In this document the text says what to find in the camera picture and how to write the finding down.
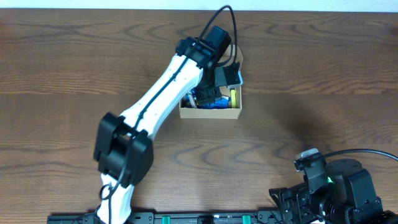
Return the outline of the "yellow highlighter pen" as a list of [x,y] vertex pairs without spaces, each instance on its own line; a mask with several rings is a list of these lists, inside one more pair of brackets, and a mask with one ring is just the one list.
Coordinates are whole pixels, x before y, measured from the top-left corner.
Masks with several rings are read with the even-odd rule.
[[237,108],[236,90],[231,89],[230,94],[231,94],[231,107]]

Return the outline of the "brown cardboard box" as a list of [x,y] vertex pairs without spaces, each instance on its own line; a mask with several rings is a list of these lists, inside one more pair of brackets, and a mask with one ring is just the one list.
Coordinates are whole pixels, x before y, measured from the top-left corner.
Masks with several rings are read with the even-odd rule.
[[[226,52],[223,54],[221,57],[219,63],[222,63],[223,61],[226,62],[224,66],[230,65],[234,62],[239,62],[243,64],[243,55],[241,52],[241,49],[237,46],[233,47],[228,47]],[[230,91],[231,89],[226,88],[225,86],[220,87],[220,92],[221,96],[229,96],[230,97],[230,102],[229,102],[229,108],[226,109],[200,109],[197,105],[197,109],[193,108],[186,108],[185,103],[187,102],[186,96],[184,96],[178,105],[179,108],[179,113],[181,118],[209,118],[209,119],[237,119],[239,118],[239,115],[242,110],[242,96],[241,96],[241,89],[242,85],[237,88],[232,88],[236,90],[236,100],[237,100],[237,108],[232,108],[231,107],[231,94]]]

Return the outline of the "blue capped whiteboard marker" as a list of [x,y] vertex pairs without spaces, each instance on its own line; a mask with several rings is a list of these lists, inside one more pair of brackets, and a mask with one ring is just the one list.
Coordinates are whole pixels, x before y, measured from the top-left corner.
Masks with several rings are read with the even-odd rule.
[[186,94],[186,100],[187,100],[187,102],[185,103],[186,108],[197,109],[196,98],[192,92]]

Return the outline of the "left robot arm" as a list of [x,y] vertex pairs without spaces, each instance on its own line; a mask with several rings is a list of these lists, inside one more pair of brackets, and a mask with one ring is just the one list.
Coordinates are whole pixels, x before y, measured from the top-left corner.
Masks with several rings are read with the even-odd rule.
[[186,53],[175,54],[148,92],[120,116],[107,113],[99,122],[93,157],[103,186],[96,216],[101,223],[125,223],[134,187],[149,171],[153,141],[162,123],[191,89],[204,69]]

